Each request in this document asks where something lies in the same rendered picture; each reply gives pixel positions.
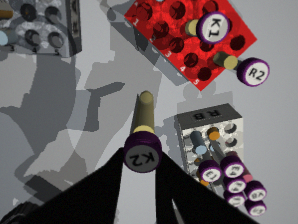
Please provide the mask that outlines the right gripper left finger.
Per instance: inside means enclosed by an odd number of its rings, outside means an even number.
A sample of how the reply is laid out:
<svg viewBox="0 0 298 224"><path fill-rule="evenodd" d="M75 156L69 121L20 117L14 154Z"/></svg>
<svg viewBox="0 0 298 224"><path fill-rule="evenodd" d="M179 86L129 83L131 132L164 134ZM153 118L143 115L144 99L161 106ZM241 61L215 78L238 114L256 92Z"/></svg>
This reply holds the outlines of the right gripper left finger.
<svg viewBox="0 0 298 224"><path fill-rule="evenodd" d="M18 224L114 224L123 148L102 167L25 215Z"/></svg>

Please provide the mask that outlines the red rack with round wells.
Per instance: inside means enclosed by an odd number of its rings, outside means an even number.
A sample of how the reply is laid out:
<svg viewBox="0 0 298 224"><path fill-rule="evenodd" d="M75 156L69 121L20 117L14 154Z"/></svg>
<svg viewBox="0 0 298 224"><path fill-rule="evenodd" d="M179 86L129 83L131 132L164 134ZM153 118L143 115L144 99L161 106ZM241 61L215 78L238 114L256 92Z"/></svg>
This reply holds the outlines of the red rack with round wells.
<svg viewBox="0 0 298 224"><path fill-rule="evenodd" d="M210 45L186 35L189 20L211 11L221 11L229 18L229 33L223 41ZM227 0L136 0L124 17L199 90L225 70L213 63L217 52L239 57L256 41Z"/></svg>

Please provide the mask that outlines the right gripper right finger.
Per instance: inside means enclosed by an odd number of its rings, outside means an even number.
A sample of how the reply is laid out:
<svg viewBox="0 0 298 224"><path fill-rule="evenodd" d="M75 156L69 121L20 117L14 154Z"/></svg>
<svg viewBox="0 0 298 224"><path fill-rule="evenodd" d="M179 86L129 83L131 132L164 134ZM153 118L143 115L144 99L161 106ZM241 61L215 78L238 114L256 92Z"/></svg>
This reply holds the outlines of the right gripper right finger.
<svg viewBox="0 0 298 224"><path fill-rule="evenodd" d="M179 224L173 203L184 224L259 224L162 154L155 169L156 224Z"/></svg>

